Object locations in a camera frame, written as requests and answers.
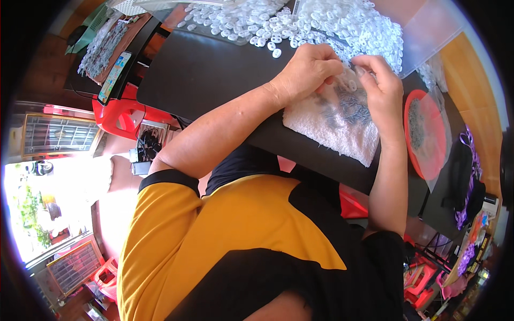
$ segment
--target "white plastic cord lock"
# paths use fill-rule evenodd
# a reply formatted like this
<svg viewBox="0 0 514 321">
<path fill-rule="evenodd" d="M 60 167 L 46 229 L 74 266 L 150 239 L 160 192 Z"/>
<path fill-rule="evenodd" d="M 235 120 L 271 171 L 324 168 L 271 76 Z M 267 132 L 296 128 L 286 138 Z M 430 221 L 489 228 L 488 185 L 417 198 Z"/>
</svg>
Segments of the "white plastic cord lock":
<svg viewBox="0 0 514 321">
<path fill-rule="evenodd" d="M 271 55 L 273 56 L 273 58 L 278 58 L 278 57 L 280 57 L 281 54 L 282 54 L 282 51 L 277 48 L 277 49 L 273 50 L 273 53 Z"/>
</svg>

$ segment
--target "metal rack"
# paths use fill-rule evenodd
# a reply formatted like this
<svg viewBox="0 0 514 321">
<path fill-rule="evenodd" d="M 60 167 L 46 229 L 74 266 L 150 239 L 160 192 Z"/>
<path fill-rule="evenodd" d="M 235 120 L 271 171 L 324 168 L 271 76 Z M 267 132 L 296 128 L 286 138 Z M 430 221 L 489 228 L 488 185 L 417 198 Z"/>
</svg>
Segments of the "metal rack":
<svg viewBox="0 0 514 321">
<path fill-rule="evenodd" d="M 100 133 L 94 120 L 47 114 L 27 114 L 22 156 L 89 151 Z"/>
</svg>

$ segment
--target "smartphone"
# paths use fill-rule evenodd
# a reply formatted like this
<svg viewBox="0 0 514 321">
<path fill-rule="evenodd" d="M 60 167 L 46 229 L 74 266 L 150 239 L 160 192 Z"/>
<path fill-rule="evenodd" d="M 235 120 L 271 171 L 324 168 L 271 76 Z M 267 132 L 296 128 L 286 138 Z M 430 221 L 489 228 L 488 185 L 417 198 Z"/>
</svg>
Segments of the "smartphone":
<svg viewBox="0 0 514 321">
<path fill-rule="evenodd" d="M 109 75 L 107 76 L 107 79 L 103 83 L 102 89 L 98 94 L 97 100 L 100 102 L 100 104 L 102 104 L 102 106 L 107 105 L 107 103 L 109 102 L 109 99 L 111 98 L 111 91 L 113 91 L 114 84 L 116 84 L 118 77 L 120 77 L 121 72 L 123 71 L 125 65 L 129 61 L 131 56 L 132 54 L 130 52 L 124 51 L 121 53 L 120 57 L 118 57 L 118 59 L 114 63 L 114 66 L 109 72 Z"/>
</svg>

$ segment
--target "black shirt sleeve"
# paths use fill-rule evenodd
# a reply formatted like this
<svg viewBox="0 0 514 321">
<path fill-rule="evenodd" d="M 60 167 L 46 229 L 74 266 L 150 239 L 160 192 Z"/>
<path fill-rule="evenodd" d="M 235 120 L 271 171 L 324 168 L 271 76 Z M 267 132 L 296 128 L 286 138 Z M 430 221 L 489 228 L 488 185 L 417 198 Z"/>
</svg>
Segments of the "black shirt sleeve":
<svg viewBox="0 0 514 321">
<path fill-rule="evenodd" d="M 402 316 L 405 257 L 403 239 L 397 233 L 381 231 L 365 238 L 362 245 L 383 283 L 388 301 L 394 305 L 395 314 Z"/>
</svg>

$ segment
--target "pink stool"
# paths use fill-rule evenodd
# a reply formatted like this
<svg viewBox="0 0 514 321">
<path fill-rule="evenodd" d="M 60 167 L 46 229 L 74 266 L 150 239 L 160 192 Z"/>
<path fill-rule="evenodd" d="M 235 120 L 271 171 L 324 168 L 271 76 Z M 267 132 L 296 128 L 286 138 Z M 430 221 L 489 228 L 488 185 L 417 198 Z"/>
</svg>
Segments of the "pink stool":
<svg viewBox="0 0 514 321">
<path fill-rule="evenodd" d="M 118 276 L 118 269 L 113 265 L 114 258 L 110 258 L 105 262 L 104 265 L 95 273 L 95 276 L 93 277 L 93 280 L 98 284 L 98 289 L 100 292 L 102 292 L 106 297 L 114 300 L 114 303 L 118 305 L 118 298 L 116 296 L 116 279 Z M 100 275 L 102 273 L 112 273 L 114 275 L 114 278 L 107 283 L 104 283 L 100 279 Z"/>
</svg>

